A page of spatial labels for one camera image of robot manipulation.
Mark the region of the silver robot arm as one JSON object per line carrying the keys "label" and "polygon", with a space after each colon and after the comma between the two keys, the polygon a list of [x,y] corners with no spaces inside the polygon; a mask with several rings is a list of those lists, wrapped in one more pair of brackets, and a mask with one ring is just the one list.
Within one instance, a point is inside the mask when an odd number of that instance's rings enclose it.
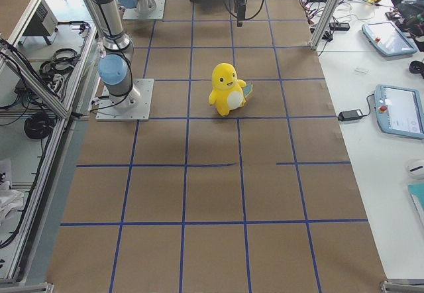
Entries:
{"label": "silver robot arm", "polygon": [[101,31],[104,55],[98,65],[98,74],[109,92],[110,104],[106,109],[127,111],[134,109],[140,92],[133,81],[132,57],[134,44],[125,32],[119,6],[148,14],[157,9],[155,0],[90,0],[90,14]]}

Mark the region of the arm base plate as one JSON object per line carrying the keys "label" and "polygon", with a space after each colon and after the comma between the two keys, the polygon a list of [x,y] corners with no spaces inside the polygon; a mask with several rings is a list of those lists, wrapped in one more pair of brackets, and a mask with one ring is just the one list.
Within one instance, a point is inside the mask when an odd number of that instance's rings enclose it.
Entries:
{"label": "arm base plate", "polygon": [[166,0],[136,0],[125,1],[124,21],[155,21],[164,17]]}
{"label": "arm base plate", "polygon": [[147,121],[150,116],[150,107],[152,101],[152,93],[154,80],[152,78],[133,80],[132,91],[129,96],[122,101],[114,96],[109,96],[106,86],[103,86],[102,95],[106,95],[107,99],[99,102],[99,110],[96,112],[95,118],[98,121]]}

